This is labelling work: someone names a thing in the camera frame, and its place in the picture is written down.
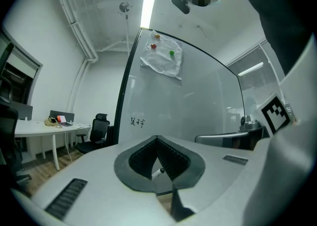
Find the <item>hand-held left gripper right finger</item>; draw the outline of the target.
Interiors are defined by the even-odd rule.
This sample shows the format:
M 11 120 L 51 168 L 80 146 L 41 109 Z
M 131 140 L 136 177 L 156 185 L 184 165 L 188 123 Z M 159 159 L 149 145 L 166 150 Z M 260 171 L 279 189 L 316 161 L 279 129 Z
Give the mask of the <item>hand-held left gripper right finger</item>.
M 216 201 L 232 186 L 252 152 L 157 136 L 157 156 L 172 182 L 172 209 L 158 223 L 224 223 L 226 205 Z

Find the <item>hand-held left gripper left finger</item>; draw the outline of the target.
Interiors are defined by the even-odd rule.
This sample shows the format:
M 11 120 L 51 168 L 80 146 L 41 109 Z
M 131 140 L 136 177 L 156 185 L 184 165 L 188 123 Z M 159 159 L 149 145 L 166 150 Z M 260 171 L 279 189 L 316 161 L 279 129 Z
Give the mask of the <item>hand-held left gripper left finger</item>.
M 172 226 L 175 220 L 154 193 L 137 192 L 124 185 L 114 172 L 114 161 L 140 139 L 84 154 L 51 177 L 32 201 L 45 209 L 74 178 L 86 186 L 65 216 L 71 226 Z

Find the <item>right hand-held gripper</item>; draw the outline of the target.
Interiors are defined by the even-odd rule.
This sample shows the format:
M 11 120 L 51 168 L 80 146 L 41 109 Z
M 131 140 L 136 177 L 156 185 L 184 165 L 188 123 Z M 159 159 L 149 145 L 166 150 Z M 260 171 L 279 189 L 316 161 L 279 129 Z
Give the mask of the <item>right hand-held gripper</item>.
M 270 141 L 264 168 L 246 205 L 245 226 L 314 226 L 317 223 L 317 41 L 311 36 L 282 81 L 297 123 Z M 248 132 L 199 135 L 195 143 L 250 149 Z

